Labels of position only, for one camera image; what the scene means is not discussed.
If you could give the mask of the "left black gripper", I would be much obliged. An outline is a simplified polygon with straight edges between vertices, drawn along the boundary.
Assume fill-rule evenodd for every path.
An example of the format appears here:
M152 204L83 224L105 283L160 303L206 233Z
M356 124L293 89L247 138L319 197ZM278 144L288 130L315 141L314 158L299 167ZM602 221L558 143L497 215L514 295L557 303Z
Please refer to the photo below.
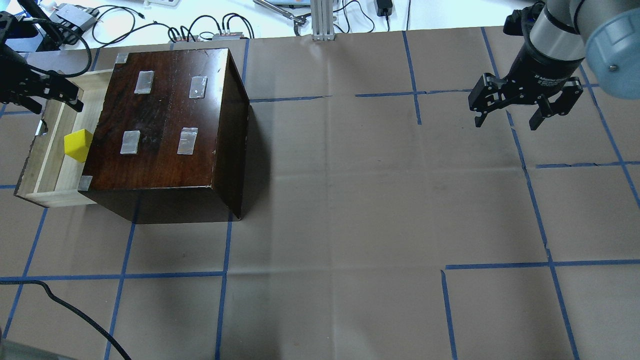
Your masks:
M46 71L29 64L25 57L8 45L1 46L0 61L1 103L13 103L34 113L42 113L42 104L34 97L55 100L74 111L83 111L79 98L80 88L61 74Z

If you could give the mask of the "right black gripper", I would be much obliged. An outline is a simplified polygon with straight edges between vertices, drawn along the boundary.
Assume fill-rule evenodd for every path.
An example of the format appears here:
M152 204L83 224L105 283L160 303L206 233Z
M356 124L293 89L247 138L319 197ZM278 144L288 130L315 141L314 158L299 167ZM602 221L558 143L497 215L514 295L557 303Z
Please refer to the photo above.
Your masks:
M529 119L531 131L553 116L569 113L582 96L583 88L574 76L582 59L558 60L543 55L532 47L522 47L509 70L498 78L484 73L468 96L476 128L487 116L508 105L537 105Z

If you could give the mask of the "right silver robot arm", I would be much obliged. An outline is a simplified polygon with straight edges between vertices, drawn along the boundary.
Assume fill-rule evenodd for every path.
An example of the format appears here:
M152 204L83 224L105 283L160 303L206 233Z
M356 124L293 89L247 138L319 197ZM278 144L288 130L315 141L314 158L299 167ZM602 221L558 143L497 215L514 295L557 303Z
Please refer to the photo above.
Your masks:
M510 105L537 106L531 130L566 116L583 93L574 73L584 60L608 95L637 100L639 23L637 0L538 0L514 10L503 32L522 37L523 45L505 77L484 73L470 92L475 126Z

